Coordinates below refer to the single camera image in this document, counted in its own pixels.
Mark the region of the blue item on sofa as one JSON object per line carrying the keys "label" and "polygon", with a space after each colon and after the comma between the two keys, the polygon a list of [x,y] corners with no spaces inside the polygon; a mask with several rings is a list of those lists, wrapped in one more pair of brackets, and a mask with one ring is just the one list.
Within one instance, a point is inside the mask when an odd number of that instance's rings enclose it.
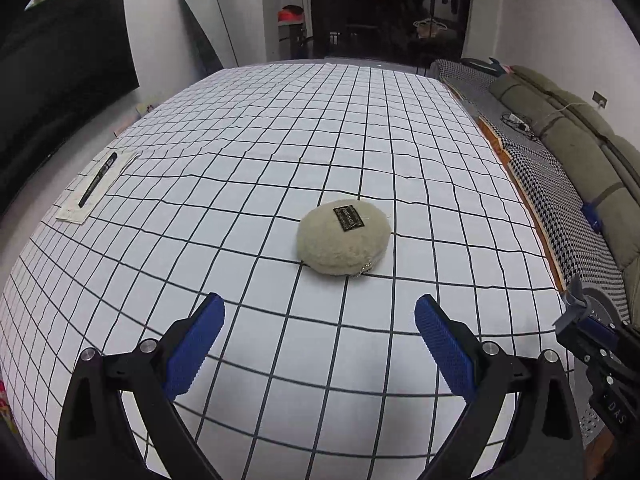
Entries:
{"label": "blue item on sofa", "polygon": [[601,234],[603,226],[600,216],[597,212],[598,205],[599,203],[596,200],[591,203],[583,203],[580,210],[582,211],[582,214],[584,215],[593,232],[595,232],[596,234]]}

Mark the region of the wall socket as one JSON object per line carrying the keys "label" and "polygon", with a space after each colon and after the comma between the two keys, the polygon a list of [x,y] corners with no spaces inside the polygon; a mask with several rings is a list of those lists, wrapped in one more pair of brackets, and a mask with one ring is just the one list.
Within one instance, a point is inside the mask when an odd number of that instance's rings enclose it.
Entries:
{"label": "wall socket", "polygon": [[608,99],[605,96],[602,96],[602,94],[597,91],[593,92],[592,100],[597,104],[599,108],[602,108],[602,110],[604,110],[606,104],[608,104]]}

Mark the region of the black television screen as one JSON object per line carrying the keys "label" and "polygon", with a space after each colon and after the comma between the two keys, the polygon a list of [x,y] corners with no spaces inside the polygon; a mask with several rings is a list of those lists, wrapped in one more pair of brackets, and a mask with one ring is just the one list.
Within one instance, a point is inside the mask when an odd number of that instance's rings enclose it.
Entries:
{"label": "black television screen", "polygon": [[47,0],[25,11],[1,47],[1,205],[138,85],[124,0]]}

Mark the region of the red item on shelf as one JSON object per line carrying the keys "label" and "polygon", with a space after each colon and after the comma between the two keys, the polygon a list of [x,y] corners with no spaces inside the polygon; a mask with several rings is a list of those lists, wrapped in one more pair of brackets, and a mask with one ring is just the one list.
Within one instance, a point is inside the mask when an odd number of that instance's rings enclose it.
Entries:
{"label": "red item on shelf", "polygon": [[288,4],[278,12],[279,25],[296,25],[305,21],[304,9],[296,4]]}

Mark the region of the houndstooth sofa cover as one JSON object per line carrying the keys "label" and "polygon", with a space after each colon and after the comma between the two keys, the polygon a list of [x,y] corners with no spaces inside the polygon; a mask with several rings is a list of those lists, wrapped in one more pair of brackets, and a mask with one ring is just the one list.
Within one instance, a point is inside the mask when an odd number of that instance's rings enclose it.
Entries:
{"label": "houndstooth sofa cover", "polygon": [[489,91],[494,78],[446,60],[433,62],[428,76],[446,84],[459,97],[472,118],[488,132],[498,153],[509,159],[506,166],[541,230],[559,286],[565,287],[578,274],[603,290],[614,304],[614,312],[629,321],[623,274],[604,237],[588,226],[580,211],[582,199],[544,144],[502,121],[510,110]]}

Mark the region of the dark grey ribbon bow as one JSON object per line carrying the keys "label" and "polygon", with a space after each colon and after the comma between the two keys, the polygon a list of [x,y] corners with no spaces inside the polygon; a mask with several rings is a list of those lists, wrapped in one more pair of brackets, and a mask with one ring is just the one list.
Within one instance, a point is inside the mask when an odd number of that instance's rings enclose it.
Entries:
{"label": "dark grey ribbon bow", "polygon": [[585,318],[589,318],[592,313],[592,305],[589,297],[585,295],[582,288],[582,279],[579,274],[575,274],[570,280],[567,289],[563,292],[565,312],[562,316],[562,327],[572,323],[578,323]]}

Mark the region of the clothes hanger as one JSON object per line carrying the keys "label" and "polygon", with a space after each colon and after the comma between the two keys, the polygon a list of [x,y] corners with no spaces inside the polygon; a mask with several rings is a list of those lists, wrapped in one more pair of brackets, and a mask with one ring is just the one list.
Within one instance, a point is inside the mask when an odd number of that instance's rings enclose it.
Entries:
{"label": "clothes hanger", "polygon": [[435,39],[449,32],[449,27],[446,24],[436,21],[434,18],[415,21],[413,26],[420,39]]}

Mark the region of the olive green sofa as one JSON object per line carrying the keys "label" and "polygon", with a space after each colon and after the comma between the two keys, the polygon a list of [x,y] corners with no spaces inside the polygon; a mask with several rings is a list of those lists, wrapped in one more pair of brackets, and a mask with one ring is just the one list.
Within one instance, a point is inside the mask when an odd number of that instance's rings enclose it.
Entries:
{"label": "olive green sofa", "polygon": [[514,66],[489,85],[560,163],[626,278],[639,273],[639,151],[596,109],[540,73]]}

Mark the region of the leaning mirror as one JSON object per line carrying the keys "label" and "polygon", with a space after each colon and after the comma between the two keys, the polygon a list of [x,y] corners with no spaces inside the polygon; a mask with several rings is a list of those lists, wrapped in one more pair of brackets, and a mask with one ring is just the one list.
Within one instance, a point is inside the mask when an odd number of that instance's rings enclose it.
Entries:
{"label": "leaning mirror", "polygon": [[186,27],[194,42],[201,72],[211,75],[239,66],[230,30],[219,0],[180,0]]}

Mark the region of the beige fluffy round pouch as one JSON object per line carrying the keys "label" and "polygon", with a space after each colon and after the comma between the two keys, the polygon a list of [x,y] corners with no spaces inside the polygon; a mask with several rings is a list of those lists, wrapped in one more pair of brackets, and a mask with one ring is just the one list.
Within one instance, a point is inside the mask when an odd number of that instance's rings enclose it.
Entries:
{"label": "beige fluffy round pouch", "polygon": [[377,206],[364,200],[336,200],[300,220],[296,255],[323,275],[360,275],[384,257],[391,232],[386,214]]}

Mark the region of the white grid tablecloth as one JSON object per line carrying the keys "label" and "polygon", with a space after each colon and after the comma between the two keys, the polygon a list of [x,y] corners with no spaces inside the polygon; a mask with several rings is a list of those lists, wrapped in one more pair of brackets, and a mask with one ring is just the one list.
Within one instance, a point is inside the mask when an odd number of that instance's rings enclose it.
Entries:
{"label": "white grid tablecloth", "polygon": [[[17,229],[1,293],[1,371],[27,453],[54,474],[82,349],[128,352],[210,292],[224,327],[176,408],[227,479],[413,479],[463,410],[416,330],[432,295],[510,353],[555,349],[561,305],[533,219],[441,82],[334,64],[225,70],[111,144],[134,161],[80,226]],[[296,255],[309,211],[381,209],[360,275]]]}

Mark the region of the black marker pen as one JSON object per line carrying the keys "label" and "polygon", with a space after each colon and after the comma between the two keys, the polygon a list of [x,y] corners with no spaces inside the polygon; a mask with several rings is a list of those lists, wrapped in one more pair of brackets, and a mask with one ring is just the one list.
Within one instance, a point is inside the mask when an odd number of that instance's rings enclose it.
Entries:
{"label": "black marker pen", "polygon": [[107,160],[98,170],[96,175],[93,177],[90,184],[88,185],[88,188],[86,188],[85,193],[82,194],[81,199],[78,202],[79,208],[82,208],[83,206],[85,206],[85,204],[88,202],[88,199],[90,198],[93,191],[100,184],[104,176],[108,173],[108,170],[112,168],[112,166],[114,165],[117,159],[118,159],[118,154],[116,152],[112,153],[110,156],[107,157]]}

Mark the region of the teal item on sofa end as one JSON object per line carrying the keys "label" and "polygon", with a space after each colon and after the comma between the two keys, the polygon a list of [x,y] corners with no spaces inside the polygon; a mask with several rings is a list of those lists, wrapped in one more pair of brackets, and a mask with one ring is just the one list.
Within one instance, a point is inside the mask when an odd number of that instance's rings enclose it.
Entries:
{"label": "teal item on sofa end", "polygon": [[494,60],[493,58],[491,58],[488,62],[479,60],[478,58],[462,58],[460,60],[460,63],[463,66],[472,68],[473,70],[478,70],[479,72],[494,77],[500,77],[504,74],[509,73],[509,70],[507,68],[504,68],[500,62]]}

